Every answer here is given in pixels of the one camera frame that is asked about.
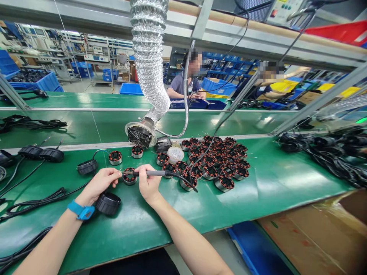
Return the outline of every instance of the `hand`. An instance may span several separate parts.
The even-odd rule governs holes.
[[[135,171],[139,172],[139,190],[145,201],[151,204],[159,199],[161,194],[158,191],[158,187],[162,177],[149,176],[149,178],[146,178],[146,171],[155,171],[150,164],[139,166]]]
[[[115,168],[103,168],[93,177],[75,202],[81,206],[91,206],[95,203],[99,195],[104,192],[112,183],[115,188],[122,173]]]

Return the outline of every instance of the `flexible aluminum duct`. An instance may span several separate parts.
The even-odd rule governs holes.
[[[328,107],[325,107],[319,113],[316,114],[316,119],[318,121],[336,120],[338,118],[336,116],[337,113],[366,105],[367,105],[367,95],[353,97],[350,99],[346,99],[331,104]]]
[[[136,73],[144,96],[153,105],[144,118],[150,118],[154,127],[171,103],[162,79],[162,39],[168,0],[130,0],[130,5]]]

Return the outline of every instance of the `cardboard box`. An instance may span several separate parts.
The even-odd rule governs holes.
[[[258,222],[305,275],[365,274],[367,191],[259,219]]]

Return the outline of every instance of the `control box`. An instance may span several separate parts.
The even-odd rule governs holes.
[[[287,21],[288,16],[303,8],[303,3],[307,0],[274,0],[273,5],[268,10],[265,23],[290,27],[292,20]]]

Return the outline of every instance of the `black cable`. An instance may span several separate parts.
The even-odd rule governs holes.
[[[46,234],[52,229],[51,227],[47,227],[42,230],[37,236],[35,236],[25,247],[21,248],[17,252],[0,258],[0,275],[4,274],[13,264],[26,257],[31,251],[36,247],[36,245],[46,236]]]

